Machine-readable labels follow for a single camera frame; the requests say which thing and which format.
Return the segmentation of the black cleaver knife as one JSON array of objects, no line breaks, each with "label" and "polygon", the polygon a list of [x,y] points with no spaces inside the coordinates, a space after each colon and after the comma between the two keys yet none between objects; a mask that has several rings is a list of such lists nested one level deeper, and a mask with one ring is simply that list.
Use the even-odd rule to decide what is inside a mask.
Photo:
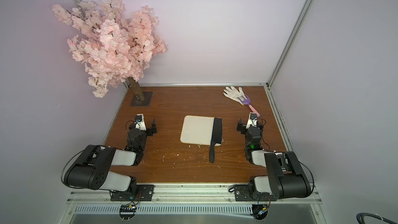
[{"label": "black cleaver knife", "polygon": [[223,122],[221,118],[214,118],[212,135],[209,148],[209,161],[214,163],[215,160],[215,146],[222,143]]}]

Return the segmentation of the white cutting board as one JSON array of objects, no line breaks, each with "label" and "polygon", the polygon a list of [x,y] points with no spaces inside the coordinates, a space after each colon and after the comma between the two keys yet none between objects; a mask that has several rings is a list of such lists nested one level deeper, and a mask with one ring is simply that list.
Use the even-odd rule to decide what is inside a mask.
[{"label": "white cutting board", "polygon": [[220,138],[222,143],[223,122],[221,118],[190,116],[184,118],[180,141],[190,145],[210,146],[212,138]]}]

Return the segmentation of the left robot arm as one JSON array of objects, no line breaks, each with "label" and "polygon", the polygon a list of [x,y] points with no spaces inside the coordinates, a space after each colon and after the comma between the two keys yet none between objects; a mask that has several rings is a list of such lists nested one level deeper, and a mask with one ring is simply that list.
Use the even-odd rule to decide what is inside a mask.
[{"label": "left robot arm", "polygon": [[74,189],[106,190],[115,201],[133,200],[138,194],[136,178],[112,172],[112,166],[135,167],[144,157],[147,137],[157,133],[153,120],[147,127],[144,115],[136,115],[127,129],[126,147],[88,145],[61,173],[61,182]]}]

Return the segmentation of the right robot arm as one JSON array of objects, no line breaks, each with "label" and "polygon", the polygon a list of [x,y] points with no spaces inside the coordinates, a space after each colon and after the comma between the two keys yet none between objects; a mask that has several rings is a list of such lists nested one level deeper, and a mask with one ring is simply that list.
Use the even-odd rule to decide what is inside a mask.
[{"label": "right robot arm", "polygon": [[263,195],[272,201],[288,198],[307,198],[314,192],[303,165],[293,151],[277,152],[262,148],[264,126],[257,119],[241,120],[237,131],[245,136],[245,157],[253,165],[264,167],[266,176],[253,176],[248,183],[251,198],[260,200]]}]

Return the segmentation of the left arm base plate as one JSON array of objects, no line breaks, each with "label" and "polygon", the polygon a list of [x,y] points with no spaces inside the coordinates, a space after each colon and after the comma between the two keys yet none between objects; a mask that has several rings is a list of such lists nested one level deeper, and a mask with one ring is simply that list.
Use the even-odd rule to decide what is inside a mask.
[{"label": "left arm base plate", "polygon": [[138,201],[150,202],[153,197],[155,185],[133,185],[127,191],[110,191],[111,201]]}]

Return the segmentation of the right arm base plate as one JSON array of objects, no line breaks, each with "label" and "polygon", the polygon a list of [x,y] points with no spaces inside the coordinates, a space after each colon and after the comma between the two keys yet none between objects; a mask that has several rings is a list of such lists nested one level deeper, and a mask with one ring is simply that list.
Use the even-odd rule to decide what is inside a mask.
[{"label": "right arm base plate", "polygon": [[254,186],[248,184],[236,184],[228,189],[229,193],[234,194],[235,201],[277,201],[270,192],[258,192]]}]

